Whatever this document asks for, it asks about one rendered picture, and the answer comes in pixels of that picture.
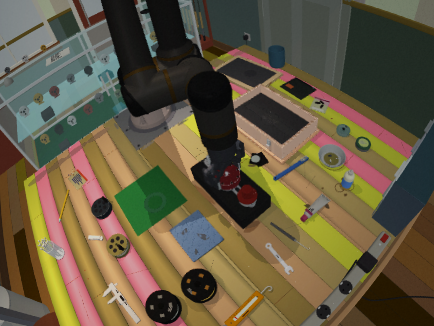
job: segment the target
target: wooden floor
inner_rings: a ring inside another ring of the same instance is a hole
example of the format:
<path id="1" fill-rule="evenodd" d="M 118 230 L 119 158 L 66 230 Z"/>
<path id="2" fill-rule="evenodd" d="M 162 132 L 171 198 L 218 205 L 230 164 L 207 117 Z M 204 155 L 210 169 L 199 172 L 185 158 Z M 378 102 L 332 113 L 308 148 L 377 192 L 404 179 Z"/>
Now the wooden floor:
<path id="1" fill-rule="evenodd" d="M 223 53 L 225 51 L 211 48 L 204 56 L 211 61 Z M 170 166 L 173 162 L 176 164 L 175 160 L 167 156 L 168 143 L 164 142 L 163 138 L 140 150 L 140 155 L 151 166 Z M 22 159 L 0 176 L 0 279 L 5 288 L 42 302 L 53 311 L 34 246 L 23 187 L 23 181 L 34 172 L 31 165 Z M 434 297 L 434 196 L 430 198 L 392 260 L 365 295 L 368 299 L 401 296 Z M 432 300 L 369 302 L 361 299 L 341 325 L 434 325 Z M 292 319 L 294 325 L 302 322 L 298 318 L 286 317 Z"/>

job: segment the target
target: hook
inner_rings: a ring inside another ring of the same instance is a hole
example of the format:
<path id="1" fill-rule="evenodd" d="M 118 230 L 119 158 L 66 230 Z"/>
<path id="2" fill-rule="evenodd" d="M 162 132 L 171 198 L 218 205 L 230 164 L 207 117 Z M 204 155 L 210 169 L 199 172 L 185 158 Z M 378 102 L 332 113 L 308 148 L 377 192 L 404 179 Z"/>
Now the hook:
<path id="1" fill-rule="evenodd" d="M 263 289 L 263 290 L 262 290 L 261 294 L 262 294 L 262 293 L 264 293 L 264 292 L 265 292 L 265 290 L 266 290 L 266 289 L 268 289 L 268 288 L 269 288 L 269 290 L 268 290 L 268 291 L 270 291 L 270 292 L 271 292 L 271 291 L 273 291 L 273 287 L 272 287 L 272 286 L 270 286 L 270 285 L 268 285 L 268 286 L 266 286 L 266 287 L 265 287 L 265 289 Z"/>

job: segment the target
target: yellow pencil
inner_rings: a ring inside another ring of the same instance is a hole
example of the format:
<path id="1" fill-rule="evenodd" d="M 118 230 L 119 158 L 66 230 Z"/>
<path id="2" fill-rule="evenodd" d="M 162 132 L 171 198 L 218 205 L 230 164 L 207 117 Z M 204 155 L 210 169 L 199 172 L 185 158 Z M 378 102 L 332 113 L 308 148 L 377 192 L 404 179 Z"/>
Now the yellow pencil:
<path id="1" fill-rule="evenodd" d="M 59 216 L 59 222 L 62 219 L 62 215 L 63 215 L 63 211 L 65 210 L 65 206 L 66 206 L 66 200 L 68 199 L 68 195 L 69 195 L 69 189 L 66 192 L 66 196 L 65 196 L 65 201 L 63 202 L 63 207 L 62 207 L 62 211 L 60 212 L 60 216 Z"/>

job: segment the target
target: blue bar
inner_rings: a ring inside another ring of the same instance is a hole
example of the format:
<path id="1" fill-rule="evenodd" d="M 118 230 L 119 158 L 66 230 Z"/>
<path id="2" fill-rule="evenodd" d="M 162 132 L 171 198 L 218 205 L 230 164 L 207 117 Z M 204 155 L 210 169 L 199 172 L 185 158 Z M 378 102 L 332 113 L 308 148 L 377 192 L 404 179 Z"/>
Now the blue bar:
<path id="1" fill-rule="evenodd" d="M 300 161 L 298 161 L 297 163 L 294 163 L 289 168 L 287 168 L 286 170 L 280 172 L 278 175 L 276 175 L 275 177 L 273 177 L 273 180 L 274 181 L 279 180 L 280 178 L 284 177 L 289 172 L 291 172 L 292 170 L 298 168 L 300 165 L 302 165 L 304 162 L 307 162 L 308 160 L 309 160 L 309 157 L 307 157 L 307 156 L 303 157 Z"/>

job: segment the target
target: wrench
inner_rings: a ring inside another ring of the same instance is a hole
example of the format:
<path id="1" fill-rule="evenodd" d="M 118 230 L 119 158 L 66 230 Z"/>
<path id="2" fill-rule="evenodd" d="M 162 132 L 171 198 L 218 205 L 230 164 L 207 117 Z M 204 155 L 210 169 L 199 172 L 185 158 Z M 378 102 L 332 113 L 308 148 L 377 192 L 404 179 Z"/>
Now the wrench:
<path id="1" fill-rule="evenodd" d="M 279 254 L 276 252 L 276 250 L 274 250 L 273 246 L 271 245 L 271 243 L 267 243 L 265 244 L 265 248 L 267 248 L 268 250 L 271 251 L 271 253 L 273 254 L 274 257 L 276 257 L 276 259 L 279 261 L 279 263 L 285 268 L 285 273 L 290 275 L 290 272 L 294 273 L 294 269 L 287 265 L 284 260 L 282 259 L 282 257 L 279 256 Z"/>

